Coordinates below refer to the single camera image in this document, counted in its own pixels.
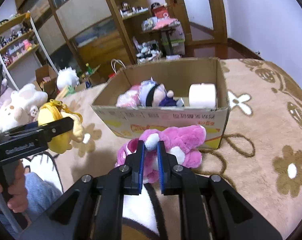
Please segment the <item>person's left hand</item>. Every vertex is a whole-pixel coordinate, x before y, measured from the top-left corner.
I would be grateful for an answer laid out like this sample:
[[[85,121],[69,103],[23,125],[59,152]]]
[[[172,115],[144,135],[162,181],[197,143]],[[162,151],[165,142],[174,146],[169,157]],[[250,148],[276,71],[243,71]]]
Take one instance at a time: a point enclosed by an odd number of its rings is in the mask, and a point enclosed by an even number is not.
[[[24,167],[21,161],[18,161],[18,165],[15,170],[15,180],[8,188],[9,194],[12,198],[8,201],[7,206],[14,213],[24,212],[28,207],[27,189],[25,187],[25,175]]]

